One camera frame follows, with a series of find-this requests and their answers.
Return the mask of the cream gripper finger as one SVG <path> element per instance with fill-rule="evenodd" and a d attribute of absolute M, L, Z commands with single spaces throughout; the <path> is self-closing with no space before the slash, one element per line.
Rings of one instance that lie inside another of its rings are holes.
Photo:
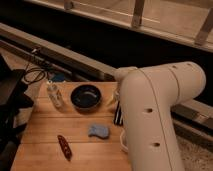
<path fill-rule="evenodd" d="M 119 93 L 117 91 L 114 91 L 113 94 L 110 96 L 110 99 L 108 100 L 107 105 L 110 106 L 114 104 L 119 98 Z"/>

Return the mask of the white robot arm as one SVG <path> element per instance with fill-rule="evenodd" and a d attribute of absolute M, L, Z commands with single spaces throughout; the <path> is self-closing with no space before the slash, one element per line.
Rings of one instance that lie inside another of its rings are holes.
<path fill-rule="evenodd" d="M 186 61 L 114 71 L 132 171 L 185 171 L 171 107 L 197 97 L 203 69 Z"/>

